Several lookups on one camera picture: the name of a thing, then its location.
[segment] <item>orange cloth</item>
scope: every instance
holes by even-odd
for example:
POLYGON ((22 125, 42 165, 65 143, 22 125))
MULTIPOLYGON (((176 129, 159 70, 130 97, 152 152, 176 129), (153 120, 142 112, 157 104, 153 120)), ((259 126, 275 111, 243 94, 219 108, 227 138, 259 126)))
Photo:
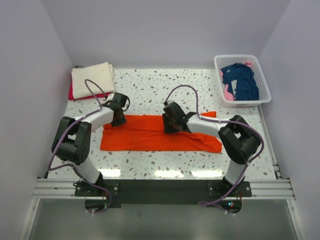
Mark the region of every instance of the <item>orange cloth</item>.
MULTIPOLYGON (((202 114, 215 117, 216 112, 202 114)), ((213 136, 177 132, 164 134, 161 115, 125 115, 126 123, 103 126, 103 151, 207 151, 220 153, 222 144, 213 136)))

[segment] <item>terrazzo table surface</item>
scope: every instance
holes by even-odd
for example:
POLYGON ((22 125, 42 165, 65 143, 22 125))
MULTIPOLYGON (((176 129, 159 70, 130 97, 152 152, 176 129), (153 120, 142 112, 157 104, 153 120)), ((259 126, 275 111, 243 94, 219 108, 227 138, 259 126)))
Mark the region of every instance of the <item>terrazzo table surface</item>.
MULTIPOLYGON (((163 102, 176 86, 188 84, 198 90, 199 111, 216 111, 218 118, 241 115, 265 139, 257 107, 225 108, 212 69, 115 69, 116 92, 129 96, 131 105, 127 115, 161 115, 163 102)), ((177 89, 170 97, 187 113, 195 112, 195 93, 186 87, 177 89)), ((94 99, 69 101, 66 116, 77 117, 98 108, 94 99)), ((229 157, 206 151, 101 151, 103 128, 91 134, 89 157, 105 179, 222 179, 228 169, 229 157)), ((52 166, 60 165, 57 157, 52 166)), ((276 179, 269 146, 250 164, 247 180, 276 179)), ((77 179, 70 167, 48 174, 49 179, 77 179)))

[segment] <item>white wall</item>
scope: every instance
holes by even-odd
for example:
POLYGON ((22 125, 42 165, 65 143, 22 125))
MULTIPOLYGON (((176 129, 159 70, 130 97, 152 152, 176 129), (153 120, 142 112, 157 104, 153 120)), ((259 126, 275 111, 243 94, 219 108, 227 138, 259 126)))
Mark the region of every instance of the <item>white wall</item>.
POLYGON ((72 63, 39 0, 0 3, 0 235, 18 239, 67 103, 72 63))
POLYGON ((320 1, 292 0, 259 57, 272 95, 263 112, 309 240, 320 234, 319 23, 320 1))
POLYGON ((75 65, 212 67, 259 56, 290 0, 42 0, 75 65))

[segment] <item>plastic basket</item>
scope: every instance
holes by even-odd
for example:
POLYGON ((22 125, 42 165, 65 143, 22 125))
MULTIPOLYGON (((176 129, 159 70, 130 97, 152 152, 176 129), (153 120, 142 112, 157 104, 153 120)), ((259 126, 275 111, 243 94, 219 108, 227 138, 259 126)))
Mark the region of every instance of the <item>plastic basket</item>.
POLYGON ((271 101, 270 90, 265 78, 264 73, 262 72, 260 63, 258 59, 253 55, 244 55, 244 54, 231 54, 231 55, 218 55, 214 58, 214 66, 216 71, 216 76, 218 80, 218 86, 220 89, 220 94, 222 97, 222 104, 224 107, 254 107, 262 103, 268 103, 271 101), (259 100, 255 101, 229 101, 224 96, 225 84, 222 83, 223 79, 220 75, 220 70, 224 67, 230 66, 232 64, 244 64, 245 62, 252 62, 252 71, 254 73, 254 80, 256 85, 259 88, 259 100))

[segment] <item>purple cable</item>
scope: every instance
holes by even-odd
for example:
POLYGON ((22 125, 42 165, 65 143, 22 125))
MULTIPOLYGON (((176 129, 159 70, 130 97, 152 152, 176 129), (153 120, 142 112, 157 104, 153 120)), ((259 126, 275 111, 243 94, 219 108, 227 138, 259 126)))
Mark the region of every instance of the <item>purple cable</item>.
POLYGON ((235 220, 236 220, 236 226, 237 226, 237 233, 236 233, 236 236, 235 236, 235 240, 237 240, 237 239, 238 239, 238 236, 239 236, 239 234, 240 234, 240 224, 239 224, 239 220, 238 220, 237 216, 236 216, 234 213, 230 212, 229 210, 224 209, 222 206, 219 206, 219 205, 216 205, 216 204, 212 204, 212 205, 215 206, 215 207, 218 208, 218 209, 223 210, 224 212, 227 212, 228 214, 233 215, 233 217, 234 217, 235 220))
POLYGON ((94 111, 92 111, 92 112, 89 112, 89 113, 86 114, 85 116, 80 117, 78 120, 75 120, 73 123, 70 124, 70 126, 68 126, 68 127, 65 129, 65 131, 63 132, 62 136, 60 137, 59 141, 57 142, 57 144, 56 144, 56 146, 55 146, 55 148, 54 148, 54 150, 53 150, 53 152, 52 152, 52 155, 51 155, 51 157, 50 157, 50 161, 49 161, 49 164, 48 164, 48 168, 47 168, 47 169, 48 169, 48 171, 54 171, 54 170, 57 170, 57 169, 60 169, 60 168, 64 168, 64 167, 71 167, 71 168, 73 168, 75 174, 76 174, 79 178, 81 178, 84 182, 86 182, 87 184, 89 184, 90 186, 92 186, 92 187, 94 187, 94 188, 97 188, 97 189, 100 189, 100 190, 106 192, 107 195, 109 196, 109 202, 108 202, 107 206, 104 207, 102 210, 92 211, 92 213, 98 214, 98 213, 104 212, 104 211, 105 211, 107 208, 109 208, 110 205, 111 205, 112 196, 111 196, 111 193, 110 193, 107 189, 105 189, 104 187, 95 185, 95 184, 89 182, 88 180, 86 180, 83 176, 80 175, 80 173, 78 173, 78 172, 76 171, 76 169, 74 168, 74 165, 73 165, 73 164, 69 164, 69 163, 68 163, 68 164, 63 164, 63 165, 60 165, 60 166, 56 166, 56 167, 51 168, 52 162, 53 162, 54 159, 55 159, 55 155, 57 154, 57 151, 58 151, 61 143, 62 143, 63 140, 65 139, 65 137, 66 137, 66 135, 68 134, 68 132, 70 131, 70 129, 71 129, 74 125, 76 125, 77 123, 81 122, 83 119, 85 119, 85 118, 87 118, 87 117, 89 117, 89 116, 91 116, 91 115, 93 115, 93 114, 98 113, 98 112, 102 109, 102 104, 101 104, 101 102, 99 101, 98 97, 93 93, 93 91, 90 89, 90 87, 88 86, 87 82, 91 82, 91 83, 93 83, 94 85, 96 85, 96 86, 101 90, 101 92, 105 95, 105 97, 107 98, 105 92, 104 92, 94 81, 91 81, 91 80, 89 80, 89 79, 84 80, 85 86, 88 88, 89 92, 93 95, 93 97, 97 100, 100 109, 94 110, 94 111))
MULTIPOLYGON (((241 125, 241 126, 244 126, 248 129, 250 129, 251 131, 253 131, 255 134, 257 134, 257 136, 259 137, 260 141, 261 141, 261 148, 260 150, 258 151, 258 153, 256 155, 254 155, 249 161, 248 161, 248 164, 251 163, 253 160, 255 160, 261 153, 262 151, 264 150, 265 148, 265 141, 264 139, 262 138, 261 134, 255 130, 253 127, 245 124, 245 123, 242 123, 242 122, 238 122, 238 121, 231 121, 231 120, 222 120, 222 121, 219 121, 219 120, 216 120, 216 119, 209 119, 209 118, 202 118, 201 115, 199 114, 199 97, 198 97, 198 93, 197 93, 197 90, 193 87, 193 86, 190 86, 190 85, 179 85, 179 86, 176 86, 168 95, 168 97, 166 98, 166 102, 168 102, 168 99, 169 97, 171 96, 171 94, 178 88, 181 88, 181 87, 188 87, 188 88, 191 88, 194 93, 195 93, 195 103, 196 103, 196 114, 197 116, 203 120, 203 121, 207 121, 207 122, 211 122, 211 123, 221 123, 221 124, 238 124, 238 125, 241 125)), ((245 174, 247 168, 248 168, 248 164, 245 165, 245 167, 243 168, 242 172, 240 173, 238 179, 235 181, 234 185, 229 189, 229 191, 223 195, 222 197, 220 197, 219 199, 215 200, 215 201, 212 201, 212 202, 209 202, 209 201, 200 201, 198 202, 198 205, 200 206, 209 206, 209 205, 216 205, 216 203, 220 202, 222 199, 226 198, 234 189, 235 187, 238 185, 238 183, 240 182, 240 179, 242 178, 242 176, 245 174)))
POLYGON ((75 174, 76 174, 81 180, 83 180, 84 182, 86 182, 87 184, 89 184, 91 187, 94 187, 94 188, 96 188, 96 189, 100 189, 100 190, 106 192, 107 196, 109 197, 109 202, 108 202, 108 204, 107 204, 103 209, 101 209, 101 210, 99 210, 99 211, 98 211, 98 210, 92 211, 92 213, 94 213, 94 214, 99 214, 99 213, 102 213, 102 212, 104 212, 105 210, 107 210, 107 209, 110 207, 111 203, 112 203, 112 196, 111 196, 111 193, 109 192, 109 190, 106 189, 106 188, 104 188, 104 187, 101 187, 101 186, 98 186, 98 185, 95 185, 95 184, 89 182, 87 179, 83 178, 83 177, 81 176, 81 174, 80 174, 75 168, 74 168, 73 170, 74 170, 75 174))

